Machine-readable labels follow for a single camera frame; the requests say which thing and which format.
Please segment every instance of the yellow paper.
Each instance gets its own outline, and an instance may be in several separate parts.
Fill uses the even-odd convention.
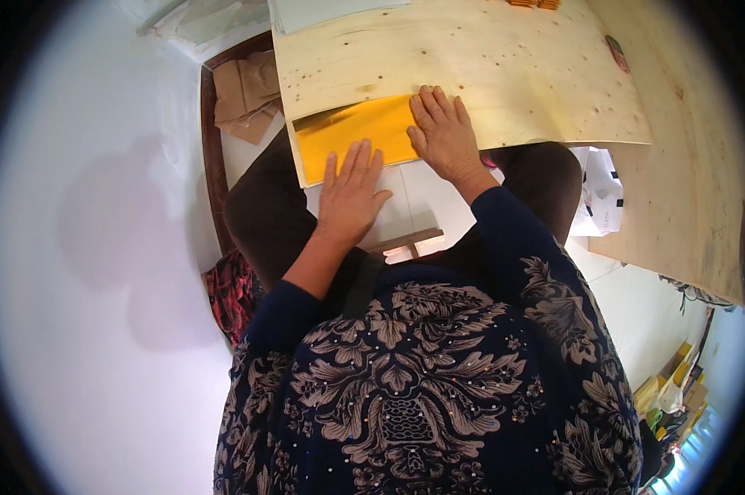
[[[385,165],[417,159],[406,133],[408,126],[415,125],[408,106],[411,96],[362,101],[295,120],[292,125],[307,184],[322,182],[328,153],[337,153],[340,169],[350,143],[364,138],[372,142],[373,150],[383,152]]]

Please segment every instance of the red patterned cloth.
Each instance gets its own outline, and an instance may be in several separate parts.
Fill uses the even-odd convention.
[[[234,348],[254,316],[264,292],[246,258],[233,249],[202,274],[213,318]]]

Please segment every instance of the navy floral top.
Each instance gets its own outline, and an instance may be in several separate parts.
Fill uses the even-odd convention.
[[[506,189],[472,204],[502,300],[385,272],[366,318],[280,282],[230,370],[215,493],[634,493],[642,442],[603,316]]]

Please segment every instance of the white plastic bag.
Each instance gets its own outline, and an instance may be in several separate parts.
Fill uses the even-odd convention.
[[[675,413],[683,408],[683,391],[674,382],[669,383],[658,401],[661,404],[661,410],[666,414]]]
[[[570,148],[581,164],[581,199],[570,235],[602,237],[619,231],[623,218],[623,184],[608,150],[593,146]]]

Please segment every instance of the hand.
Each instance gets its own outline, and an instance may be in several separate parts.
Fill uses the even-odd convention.
[[[383,169],[383,153],[375,150],[370,163],[370,141],[350,145],[342,170],[337,175],[337,154],[331,152],[320,193],[320,213],[315,235],[328,238],[344,249],[358,244],[375,223],[391,191],[376,186]]]
[[[408,127],[411,146],[436,171],[451,182],[466,203],[499,185],[479,158],[477,139],[466,107],[455,97],[450,104],[440,86],[423,85],[410,99],[417,126]]]

